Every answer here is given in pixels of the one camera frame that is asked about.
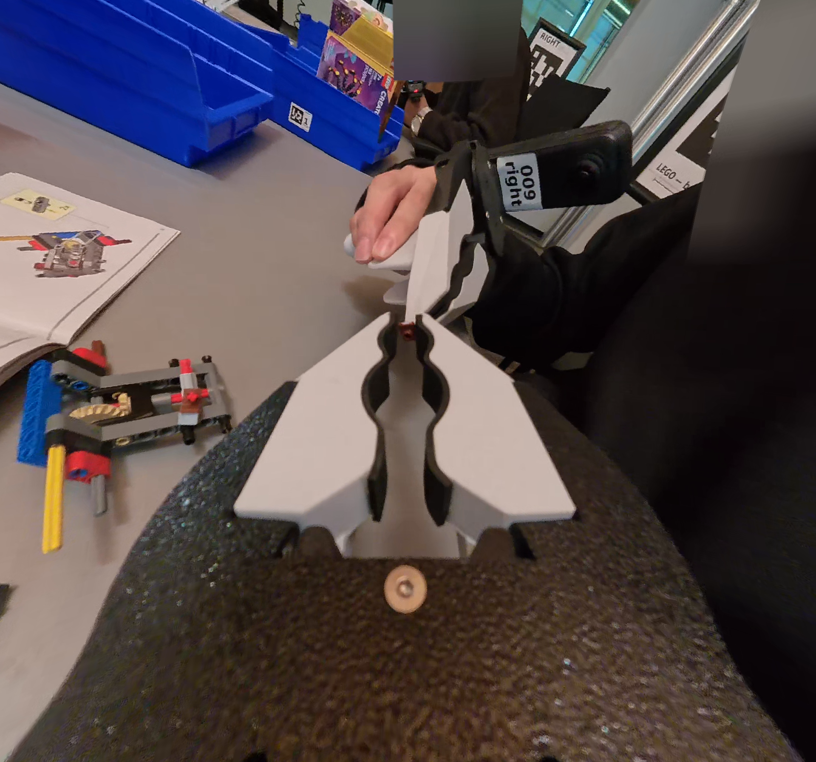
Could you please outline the open lego instruction booklet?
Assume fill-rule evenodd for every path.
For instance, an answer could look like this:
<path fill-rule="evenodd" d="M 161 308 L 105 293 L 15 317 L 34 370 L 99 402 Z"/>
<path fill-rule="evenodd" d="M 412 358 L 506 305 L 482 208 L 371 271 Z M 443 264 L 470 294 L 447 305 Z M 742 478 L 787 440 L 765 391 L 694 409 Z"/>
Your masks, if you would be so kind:
<path fill-rule="evenodd" d="M 1 175 L 1 382 L 66 347 L 179 231 Z"/>

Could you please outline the person's right hand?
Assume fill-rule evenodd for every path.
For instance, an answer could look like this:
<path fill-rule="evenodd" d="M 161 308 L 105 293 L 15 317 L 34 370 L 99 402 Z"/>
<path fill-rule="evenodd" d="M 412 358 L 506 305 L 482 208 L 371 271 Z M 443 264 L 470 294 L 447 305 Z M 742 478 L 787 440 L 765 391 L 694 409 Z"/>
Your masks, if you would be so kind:
<path fill-rule="evenodd" d="M 417 230 L 435 188 L 432 166 L 404 166 L 376 176 L 349 224 L 355 261 L 382 262 L 401 248 Z"/>

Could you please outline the white purple lego box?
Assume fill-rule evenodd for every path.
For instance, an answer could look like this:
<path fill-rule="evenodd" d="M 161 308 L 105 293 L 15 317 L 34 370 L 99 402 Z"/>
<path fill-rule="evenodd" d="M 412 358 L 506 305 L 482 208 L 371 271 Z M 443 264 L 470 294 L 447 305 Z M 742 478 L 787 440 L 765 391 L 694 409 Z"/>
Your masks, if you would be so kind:
<path fill-rule="evenodd" d="M 363 0 L 332 0 L 329 30 L 342 35 L 359 18 L 375 24 L 380 29 L 388 29 L 383 24 L 380 11 Z"/>

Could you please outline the person's right forearm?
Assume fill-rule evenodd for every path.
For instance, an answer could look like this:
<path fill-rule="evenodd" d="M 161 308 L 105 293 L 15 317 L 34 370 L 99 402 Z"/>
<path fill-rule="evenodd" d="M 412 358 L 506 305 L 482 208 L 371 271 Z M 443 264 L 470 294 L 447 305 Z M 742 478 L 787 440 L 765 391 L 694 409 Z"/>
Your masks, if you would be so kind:
<path fill-rule="evenodd" d="M 475 343 L 524 369 L 593 352 L 628 302 L 687 241 L 703 185 L 602 226 L 580 253 L 541 254 L 509 238 L 492 280 L 469 310 Z"/>

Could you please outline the white poster sign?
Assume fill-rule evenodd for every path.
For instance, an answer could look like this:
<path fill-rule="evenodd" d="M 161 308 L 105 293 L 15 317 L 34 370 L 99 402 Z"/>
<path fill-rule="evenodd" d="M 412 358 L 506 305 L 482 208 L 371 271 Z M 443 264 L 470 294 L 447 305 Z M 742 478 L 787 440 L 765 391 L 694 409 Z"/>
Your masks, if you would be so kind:
<path fill-rule="evenodd" d="M 642 204 L 667 198 L 703 182 L 722 111 L 736 74 L 736 68 L 691 106 L 688 115 L 648 162 L 632 184 L 632 196 Z"/>

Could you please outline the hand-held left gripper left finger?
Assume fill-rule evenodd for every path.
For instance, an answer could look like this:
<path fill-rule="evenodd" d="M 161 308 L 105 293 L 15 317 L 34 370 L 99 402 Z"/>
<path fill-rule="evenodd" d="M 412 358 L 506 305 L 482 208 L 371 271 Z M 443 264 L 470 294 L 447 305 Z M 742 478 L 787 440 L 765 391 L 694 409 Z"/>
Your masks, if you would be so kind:
<path fill-rule="evenodd" d="M 387 492 L 383 427 L 397 322 L 381 315 L 296 381 L 233 510 L 331 533 L 342 555 Z"/>

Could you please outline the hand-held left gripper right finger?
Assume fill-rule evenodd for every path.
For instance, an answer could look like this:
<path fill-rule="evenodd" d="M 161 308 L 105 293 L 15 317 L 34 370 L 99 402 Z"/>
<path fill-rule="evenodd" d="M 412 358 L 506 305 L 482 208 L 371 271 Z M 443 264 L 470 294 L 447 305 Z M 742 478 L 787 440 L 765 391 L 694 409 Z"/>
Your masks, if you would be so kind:
<path fill-rule="evenodd" d="M 485 532 L 577 514 L 510 376 L 430 315 L 414 323 L 425 434 L 424 500 L 433 522 L 475 548 Z"/>

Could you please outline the blue plastic bin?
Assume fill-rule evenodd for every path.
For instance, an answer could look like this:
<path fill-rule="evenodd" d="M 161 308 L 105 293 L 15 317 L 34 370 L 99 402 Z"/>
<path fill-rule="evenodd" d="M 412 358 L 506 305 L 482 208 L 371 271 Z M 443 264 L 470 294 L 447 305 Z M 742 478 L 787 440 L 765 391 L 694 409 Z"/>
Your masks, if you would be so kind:
<path fill-rule="evenodd" d="M 274 96 L 286 36 L 246 26 L 195 0 L 107 0 L 228 73 Z"/>
<path fill-rule="evenodd" d="M 192 167 L 273 115 L 270 45 L 196 0 L 1 0 L 2 84 Z"/>

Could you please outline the person's black clothed torso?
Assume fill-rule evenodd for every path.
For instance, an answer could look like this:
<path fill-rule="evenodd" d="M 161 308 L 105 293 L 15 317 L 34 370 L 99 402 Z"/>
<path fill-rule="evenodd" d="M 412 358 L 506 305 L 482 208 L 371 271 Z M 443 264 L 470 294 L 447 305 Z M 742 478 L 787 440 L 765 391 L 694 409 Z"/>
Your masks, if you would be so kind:
<path fill-rule="evenodd" d="M 703 186 L 617 216 L 572 263 L 576 425 L 655 509 L 764 708 L 814 760 L 814 254 L 688 251 Z"/>

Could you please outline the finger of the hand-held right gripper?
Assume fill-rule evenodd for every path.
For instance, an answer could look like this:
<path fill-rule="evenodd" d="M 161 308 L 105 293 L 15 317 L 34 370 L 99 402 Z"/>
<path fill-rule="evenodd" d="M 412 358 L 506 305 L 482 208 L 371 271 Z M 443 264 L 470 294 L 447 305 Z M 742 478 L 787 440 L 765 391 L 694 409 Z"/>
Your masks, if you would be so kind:
<path fill-rule="evenodd" d="M 446 286 L 426 313 L 447 326 L 474 307 L 490 279 L 491 251 L 485 233 L 464 236 L 458 255 L 446 265 Z"/>
<path fill-rule="evenodd" d="M 452 206 L 448 212 L 425 216 L 417 232 L 417 244 L 405 301 L 405 321 L 427 314 L 431 302 L 446 286 L 446 265 L 453 262 L 464 236 L 473 233 L 471 206 Z"/>

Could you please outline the blue bin with marker label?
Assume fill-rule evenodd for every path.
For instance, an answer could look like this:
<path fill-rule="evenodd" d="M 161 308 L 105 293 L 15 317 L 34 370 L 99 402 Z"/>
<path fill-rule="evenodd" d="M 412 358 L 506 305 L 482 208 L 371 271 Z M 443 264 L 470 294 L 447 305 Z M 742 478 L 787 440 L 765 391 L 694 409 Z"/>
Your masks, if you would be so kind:
<path fill-rule="evenodd" d="M 396 150 L 404 112 L 396 107 L 388 125 L 381 127 L 379 116 L 317 78 L 328 31 L 326 23 L 302 14 L 297 43 L 285 35 L 272 42 L 271 120 L 327 155 L 363 171 Z M 291 102 L 311 112 L 309 133 L 288 123 Z"/>

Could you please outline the yellow lego box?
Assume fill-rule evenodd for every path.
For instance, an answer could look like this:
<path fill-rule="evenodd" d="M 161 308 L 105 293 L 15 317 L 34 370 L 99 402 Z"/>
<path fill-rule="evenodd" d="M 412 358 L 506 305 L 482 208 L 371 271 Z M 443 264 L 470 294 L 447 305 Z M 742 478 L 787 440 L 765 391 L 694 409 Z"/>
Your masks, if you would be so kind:
<path fill-rule="evenodd" d="M 382 76 L 393 75 L 393 35 L 377 22 L 358 17 L 342 34 L 343 42 L 354 55 Z"/>

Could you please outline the partly built lego vehicle chassis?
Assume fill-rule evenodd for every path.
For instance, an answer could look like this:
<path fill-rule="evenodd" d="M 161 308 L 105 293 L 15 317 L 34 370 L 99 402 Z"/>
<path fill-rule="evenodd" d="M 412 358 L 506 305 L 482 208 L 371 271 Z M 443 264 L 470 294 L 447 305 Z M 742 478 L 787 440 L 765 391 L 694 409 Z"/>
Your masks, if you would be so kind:
<path fill-rule="evenodd" d="M 89 487 L 95 515 L 108 509 L 113 455 L 137 444 L 232 430 L 232 417 L 210 356 L 171 359 L 163 369 L 114 373 L 105 345 L 62 348 L 29 370 L 17 461 L 46 471 L 42 551 L 63 545 L 65 483 Z"/>

